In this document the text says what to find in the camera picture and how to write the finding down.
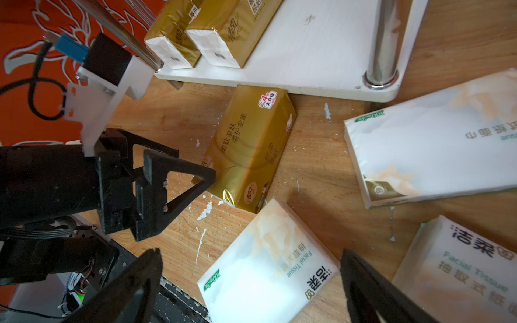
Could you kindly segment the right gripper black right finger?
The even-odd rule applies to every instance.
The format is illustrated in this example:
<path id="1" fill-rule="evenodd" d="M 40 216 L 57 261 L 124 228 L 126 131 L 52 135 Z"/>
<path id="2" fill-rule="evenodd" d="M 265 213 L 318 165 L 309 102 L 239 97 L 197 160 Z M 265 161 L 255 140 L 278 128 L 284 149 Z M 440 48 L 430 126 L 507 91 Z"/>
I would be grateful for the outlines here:
<path id="1" fill-rule="evenodd" d="M 341 278 L 352 322 L 435 322 L 353 250 L 341 257 Z"/>

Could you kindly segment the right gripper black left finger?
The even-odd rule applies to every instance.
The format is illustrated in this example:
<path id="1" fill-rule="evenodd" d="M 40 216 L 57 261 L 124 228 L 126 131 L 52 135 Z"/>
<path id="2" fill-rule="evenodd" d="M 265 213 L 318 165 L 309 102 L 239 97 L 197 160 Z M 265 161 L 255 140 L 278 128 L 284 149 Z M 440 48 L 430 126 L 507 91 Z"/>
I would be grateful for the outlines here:
<path id="1" fill-rule="evenodd" d="M 114 281 L 64 322 L 116 322 L 135 295 L 141 292 L 131 322 L 149 322 L 162 277 L 163 261 L 158 248 L 146 250 Z"/>

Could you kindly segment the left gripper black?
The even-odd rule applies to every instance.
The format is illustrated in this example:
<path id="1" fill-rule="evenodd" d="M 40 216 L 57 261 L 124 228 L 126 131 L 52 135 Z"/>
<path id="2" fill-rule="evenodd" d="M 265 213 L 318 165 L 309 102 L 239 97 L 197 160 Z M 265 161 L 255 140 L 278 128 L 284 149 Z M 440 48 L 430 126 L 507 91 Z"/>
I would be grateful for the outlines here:
<path id="1" fill-rule="evenodd" d="M 1 148 L 1 229 L 96 210 L 105 233 L 131 227 L 140 242 L 161 234 L 215 183 L 214 169 L 179 159 L 178 150 L 128 131 L 107 129 L 98 144 L 92 157 L 83 154 L 82 145 Z M 132 225 L 135 145 L 148 149 L 142 175 L 135 179 L 137 218 Z M 171 172 L 200 181 L 169 201 Z"/>

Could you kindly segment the white tissue pack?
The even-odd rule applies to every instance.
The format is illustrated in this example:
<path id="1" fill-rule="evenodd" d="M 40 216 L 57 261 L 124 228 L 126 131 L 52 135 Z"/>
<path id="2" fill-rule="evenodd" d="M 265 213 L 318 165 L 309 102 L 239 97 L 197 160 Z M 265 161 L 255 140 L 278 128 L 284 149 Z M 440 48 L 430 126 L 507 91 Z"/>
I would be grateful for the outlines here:
<path id="1" fill-rule="evenodd" d="M 393 285 L 439 322 L 516 321 L 516 253 L 443 215 L 421 225 Z"/>
<path id="2" fill-rule="evenodd" d="M 327 247 L 273 199 L 197 284 L 212 322 L 291 322 L 338 272 Z"/>
<path id="3" fill-rule="evenodd" d="M 516 70 L 350 118 L 366 208 L 516 187 Z"/>

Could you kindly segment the white tissue pack front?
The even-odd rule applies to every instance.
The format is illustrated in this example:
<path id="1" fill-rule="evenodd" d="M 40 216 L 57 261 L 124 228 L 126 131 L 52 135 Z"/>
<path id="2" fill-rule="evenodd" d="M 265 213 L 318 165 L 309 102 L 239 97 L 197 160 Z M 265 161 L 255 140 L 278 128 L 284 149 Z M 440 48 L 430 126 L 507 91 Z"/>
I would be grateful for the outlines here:
<path id="1" fill-rule="evenodd" d="M 197 284 L 212 322 L 291 322 L 338 272 L 327 247 L 273 199 Z"/>

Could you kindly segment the gold tissue pack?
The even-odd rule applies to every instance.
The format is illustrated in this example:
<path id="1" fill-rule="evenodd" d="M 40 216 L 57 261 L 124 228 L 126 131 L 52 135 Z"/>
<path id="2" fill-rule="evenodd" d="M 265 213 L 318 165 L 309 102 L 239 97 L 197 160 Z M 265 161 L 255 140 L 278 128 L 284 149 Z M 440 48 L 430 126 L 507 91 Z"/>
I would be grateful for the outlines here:
<path id="1" fill-rule="evenodd" d="M 171 69 L 195 67 L 201 53 L 186 29 L 200 12 L 202 1 L 167 1 L 144 38 L 146 47 Z"/>
<path id="2" fill-rule="evenodd" d="M 242 69 L 281 1 L 204 1 L 186 32 L 211 65 Z"/>
<path id="3" fill-rule="evenodd" d="M 258 213 L 296 118 L 285 90 L 237 86 L 201 162 L 216 172 L 209 193 Z"/>

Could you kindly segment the white tissue pack back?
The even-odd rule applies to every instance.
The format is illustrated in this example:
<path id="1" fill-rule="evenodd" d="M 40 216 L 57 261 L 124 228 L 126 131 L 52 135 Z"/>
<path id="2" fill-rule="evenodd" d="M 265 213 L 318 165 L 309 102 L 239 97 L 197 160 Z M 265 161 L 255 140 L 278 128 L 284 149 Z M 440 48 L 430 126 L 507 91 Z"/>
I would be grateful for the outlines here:
<path id="1" fill-rule="evenodd" d="M 516 70 L 350 118 L 366 208 L 516 187 Z"/>

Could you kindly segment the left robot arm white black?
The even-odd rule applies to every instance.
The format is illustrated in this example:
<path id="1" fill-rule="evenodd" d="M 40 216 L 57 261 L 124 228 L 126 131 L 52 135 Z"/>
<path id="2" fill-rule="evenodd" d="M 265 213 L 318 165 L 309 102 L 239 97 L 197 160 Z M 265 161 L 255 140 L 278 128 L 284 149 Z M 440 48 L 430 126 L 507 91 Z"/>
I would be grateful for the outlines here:
<path id="1" fill-rule="evenodd" d="M 117 251 L 74 221 L 95 210 L 104 234 L 161 234 L 216 179 L 176 149 L 122 129 L 83 145 L 1 148 L 1 284 L 79 272 L 104 285 Z"/>

